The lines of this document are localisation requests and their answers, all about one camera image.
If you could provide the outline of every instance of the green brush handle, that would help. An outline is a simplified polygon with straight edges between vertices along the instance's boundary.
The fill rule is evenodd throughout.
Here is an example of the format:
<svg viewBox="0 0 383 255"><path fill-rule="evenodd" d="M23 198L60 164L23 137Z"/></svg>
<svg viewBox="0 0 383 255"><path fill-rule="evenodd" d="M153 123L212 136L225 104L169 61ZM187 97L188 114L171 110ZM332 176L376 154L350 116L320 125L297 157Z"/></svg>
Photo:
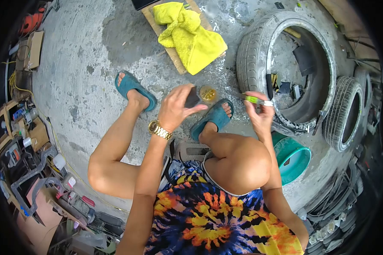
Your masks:
<svg viewBox="0 0 383 255"><path fill-rule="evenodd" d="M258 98L256 98L256 97L252 97L252 96L250 96L250 95L247 95L247 96L245 96L245 100L247 100L248 102L251 102L251 103L253 103L253 104L256 104L257 101L258 101Z"/></svg>

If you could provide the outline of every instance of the knee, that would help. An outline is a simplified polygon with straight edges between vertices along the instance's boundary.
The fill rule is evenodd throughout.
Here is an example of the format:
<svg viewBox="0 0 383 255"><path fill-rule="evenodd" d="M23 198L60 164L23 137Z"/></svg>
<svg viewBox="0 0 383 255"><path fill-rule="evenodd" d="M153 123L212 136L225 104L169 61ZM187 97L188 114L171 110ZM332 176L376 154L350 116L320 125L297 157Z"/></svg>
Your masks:
<svg viewBox="0 0 383 255"><path fill-rule="evenodd" d="M88 182L98 192L105 190L105 173L102 162L91 155L88 163Z"/></svg>
<svg viewBox="0 0 383 255"><path fill-rule="evenodd" d="M252 137L245 137L239 145L238 157L243 161L243 168L248 180L255 180L257 188L267 183L270 178L272 160L266 146Z"/></svg>

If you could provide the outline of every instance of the foot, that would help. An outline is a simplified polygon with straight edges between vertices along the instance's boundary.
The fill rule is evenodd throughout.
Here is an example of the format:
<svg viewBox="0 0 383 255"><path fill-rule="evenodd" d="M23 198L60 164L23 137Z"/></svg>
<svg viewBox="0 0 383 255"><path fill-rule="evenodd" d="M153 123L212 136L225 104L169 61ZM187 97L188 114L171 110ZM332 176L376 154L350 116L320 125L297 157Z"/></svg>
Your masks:
<svg viewBox="0 0 383 255"><path fill-rule="evenodd" d="M119 77L117 79L118 87L123 77L125 77L125 73L119 73ZM142 110L146 109L150 104L149 99L139 93L136 89L130 89L126 96L128 97L129 104L140 107Z"/></svg>
<svg viewBox="0 0 383 255"><path fill-rule="evenodd" d="M227 116L229 118L231 118L231 107L228 105L228 103L224 103L221 105L225 111L225 113L227 114ZM203 131L200 133L199 135L199 141L200 143L204 144L204 139L209 136L212 132L217 132L218 131L218 127L216 124L214 124L213 122L209 121L206 123L206 125L204 126L203 128Z"/></svg>

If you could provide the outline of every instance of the tie-dye shirt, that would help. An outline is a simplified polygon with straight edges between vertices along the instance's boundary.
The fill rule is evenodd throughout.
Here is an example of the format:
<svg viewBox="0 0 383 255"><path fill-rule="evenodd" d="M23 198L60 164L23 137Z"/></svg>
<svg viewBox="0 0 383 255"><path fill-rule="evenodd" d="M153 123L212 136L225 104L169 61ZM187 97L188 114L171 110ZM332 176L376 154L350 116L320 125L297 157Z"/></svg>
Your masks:
<svg viewBox="0 0 383 255"><path fill-rule="evenodd" d="M296 235L264 204L262 191L231 196L208 183L197 161L156 196L144 254L303 254Z"/></svg>

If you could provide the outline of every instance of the watch band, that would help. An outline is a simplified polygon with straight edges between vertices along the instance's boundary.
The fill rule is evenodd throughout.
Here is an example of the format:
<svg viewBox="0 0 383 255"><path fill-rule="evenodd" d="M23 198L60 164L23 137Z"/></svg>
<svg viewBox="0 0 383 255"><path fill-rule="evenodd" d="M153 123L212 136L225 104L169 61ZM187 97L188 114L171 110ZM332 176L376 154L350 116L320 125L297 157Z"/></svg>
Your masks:
<svg viewBox="0 0 383 255"><path fill-rule="evenodd" d="M172 133L169 133L166 130L164 130L161 126L158 126L158 130L156 130L155 134L167 140L170 140L170 138L173 135Z"/></svg>

